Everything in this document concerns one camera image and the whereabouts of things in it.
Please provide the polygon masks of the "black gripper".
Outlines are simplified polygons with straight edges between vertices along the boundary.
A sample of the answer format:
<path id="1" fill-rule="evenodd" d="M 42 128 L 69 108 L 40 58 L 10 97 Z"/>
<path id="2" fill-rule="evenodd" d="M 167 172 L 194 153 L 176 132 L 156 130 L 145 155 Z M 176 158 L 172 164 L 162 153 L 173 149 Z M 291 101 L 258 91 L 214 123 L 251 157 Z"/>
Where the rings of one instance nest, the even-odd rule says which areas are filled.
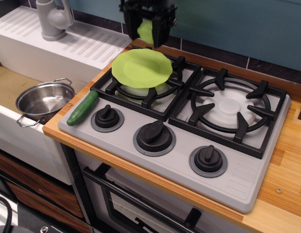
<path id="1" fill-rule="evenodd" d="M 168 41 L 170 27 L 177 24 L 178 6 L 171 0 L 121 0 L 119 10 L 124 14 L 128 35 L 139 38 L 137 29 L 144 19 L 152 20 L 153 45 L 158 48 Z"/>

